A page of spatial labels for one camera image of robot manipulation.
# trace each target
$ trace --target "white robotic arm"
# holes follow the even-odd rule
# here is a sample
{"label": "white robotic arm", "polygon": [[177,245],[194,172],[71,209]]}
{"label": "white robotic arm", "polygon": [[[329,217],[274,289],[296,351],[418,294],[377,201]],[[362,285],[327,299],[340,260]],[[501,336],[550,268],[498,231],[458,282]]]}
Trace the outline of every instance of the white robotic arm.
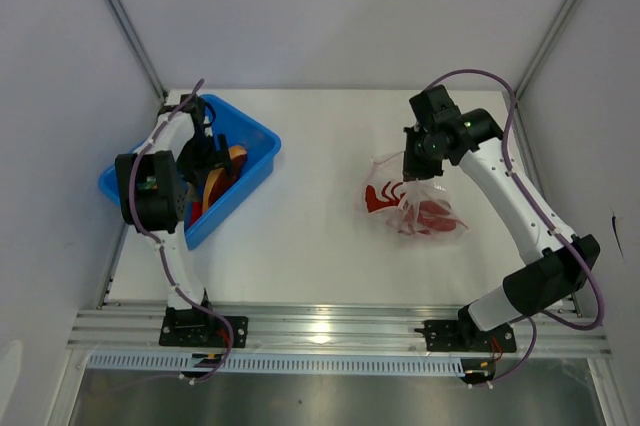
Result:
{"label": "white robotic arm", "polygon": [[[142,151],[142,149],[149,144],[149,141],[151,141],[151,148],[147,150],[146,154],[153,155],[159,151],[171,151],[173,158],[180,156],[185,145],[194,136],[195,128],[193,119],[190,114],[180,112],[169,121],[169,114],[169,112],[166,112],[158,116],[155,128],[147,140],[133,151],[134,154]],[[157,134],[160,128],[163,128],[162,135]],[[153,141],[152,138],[154,137],[158,137],[158,139]],[[191,255],[188,254],[189,251],[184,236],[184,225],[179,223],[173,232],[158,230],[155,231],[154,234],[164,243],[167,263],[169,264],[174,280],[185,295],[200,304],[204,299],[205,290],[202,282],[198,280],[193,271]],[[151,247],[156,246],[156,242],[151,238],[146,238],[146,241]],[[169,294],[167,301],[168,307],[176,310],[191,309],[191,305],[182,299],[168,283],[167,287]]]}
{"label": "white robotic arm", "polygon": [[[502,159],[500,139],[493,138],[479,146],[477,151],[467,152],[459,166],[478,185],[507,226],[524,264],[535,263],[545,252],[561,250],[564,247],[562,243],[548,231],[509,177]],[[519,176],[545,214],[554,218],[556,232],[566,237],[575,236],[575,231],[553,212],[527,176]],[[469,314],[482,331],[489,331],[522,316],[507,298],[502,285],[471,303]]]}
{"label": "white robotic arm", "polygon": [[[507,276],[501,286],[459,311],[461,328],[471,340],[474,335],[482,338],[482,332],[539,313],[579,290],[586,275],[557,235],[570,238],[571,246],[589,268],[600,252],[597,241],[591,235],[578,237],[526,175],[507,169],[501,150],[503,133],[489,113],[477,109],[461,114],[443,86],[427,89],[409,102],[418,124],[405,128],[405,180],[441,176],[443,160],[460,166],[504,221],[525,264]],[[553,218],[552,231],[510,177],[514,173],[542,213]]]}

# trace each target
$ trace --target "orange object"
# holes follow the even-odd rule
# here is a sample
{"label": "orange object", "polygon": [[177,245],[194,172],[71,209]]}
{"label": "orange object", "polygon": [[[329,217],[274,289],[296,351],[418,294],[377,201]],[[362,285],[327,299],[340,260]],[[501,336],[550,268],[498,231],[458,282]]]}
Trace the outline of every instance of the orange object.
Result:
{"label": "orange object", "polygon": [[247,150],[242,146],[231,146],[229,148],[231,158],[231,174],[227,174],[224,168],[218,168],[209,173],[204,185],[204,195],[202,200],[202,214],[211,207],[240,177],[242,167],[247,162]]}

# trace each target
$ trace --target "white table surface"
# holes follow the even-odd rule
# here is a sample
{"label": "white table surface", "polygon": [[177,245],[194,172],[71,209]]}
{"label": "white table surface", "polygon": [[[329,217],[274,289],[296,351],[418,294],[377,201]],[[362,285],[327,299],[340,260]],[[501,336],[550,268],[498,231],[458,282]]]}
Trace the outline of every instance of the white table surface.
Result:
{"label": "white table surface", "polygon": [[[282,139],[273,174],[191,252],[212,301],[460,305],[522,267],[497,213],[458,168],[447,165],[439,178],[470,227],[454,244],[402,237],[355,210],[371,157],[404,149],[415,91],[203,93],[217,94]],[[463,112],[484,108],[499,124],[506,119],[499,92],[450,94]],[[520,162],[515,144],[512,151]],[[109,300],[166,300],[157,253],[133,228]]]}

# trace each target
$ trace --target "black mounting bracket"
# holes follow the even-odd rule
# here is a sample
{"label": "black mounting bracket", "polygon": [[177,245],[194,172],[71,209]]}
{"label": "black mounting bracket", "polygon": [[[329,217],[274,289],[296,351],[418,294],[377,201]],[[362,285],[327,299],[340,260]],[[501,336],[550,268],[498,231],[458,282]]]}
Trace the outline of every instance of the black mounting bracket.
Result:
{"label": "black mounting bracket", "polygon": [[483,384],[493,381],[496,376],[495,361],[487,361],[479,358],[462,358],[460,360],[464,376],[460,379],[466,384]]}
{"label": "black mounting bracket", "polygon": [[[211,309],[205,294],[202,306]],[[249,318],[246,316],[225,316],[233,328],[233,348],[243,349],[249,334]],[[227,328],[222,321],[198,309],[167,308],[162,330],[160,346],[189,348],[224,348]]]}
{"label": "black mounting bracket", "polygon": [[495,353],[491,341],[495,338],[503,353],[517,351],[513,329],[508,324],[498,326],[491,331],[476,331],[473,339],[465,334],[460,320],[430,319],[423,321],[423,328],[415,329],[416,333],[424,336],[427,351],[437,353]]}

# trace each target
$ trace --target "robotic arm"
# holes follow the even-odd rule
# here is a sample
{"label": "robotic arm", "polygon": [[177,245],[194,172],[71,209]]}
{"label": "robotic arm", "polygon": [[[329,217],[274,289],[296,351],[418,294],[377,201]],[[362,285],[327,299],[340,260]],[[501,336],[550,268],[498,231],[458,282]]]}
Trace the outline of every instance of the robotic arm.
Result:
{"label": "robotic arm", "polygon": [[[188,102],[183,103],[182,109],[163,107],[149,138],[133,153],[116,158],[118,192],[125,222],[135,225],[150,245],[159,250],[171,286],[160,345],[217,347],[224,342],[224,337],[218,334],[221,328],[227,328],[230,338],[237,338],[230,328],[246,330],[248,319],[222,318],[211,311],[207,292],[193,271],[181,223],[186,212],[187,191],[203,189],[212,170],[224,168],[230,175],[232,162],[225,136],[218,135],[220,149],[216,149],[211,137],[213,108],[195,93],[184,101]],[[205,124],[205,109],[211,113],[208,124]],[[140,154],[142,157],[134,171]],[[244,345],[244,338],[230,341],[234,347]]]}
{"label": "robotic arm", "polygon": [[458,312],[459,330],[467,345],[486,337],[482,332],[539,313],[582,288],[586,276],[556,235],[571,238],[590,269],[600,253],[597,241],[591,235],[578,237],[520,174],[535,202],[554,218],[556,228],[550,231],[542,223],[510,177],[501,154],[503,132],[491,115],[482,109],[461,114],[444,86],[427,89],[409,102],[417,124],[405,128],[405,180],[441,176],[443,160],[460,166],[498,212],[525,263],[504,278],[501,286]]}

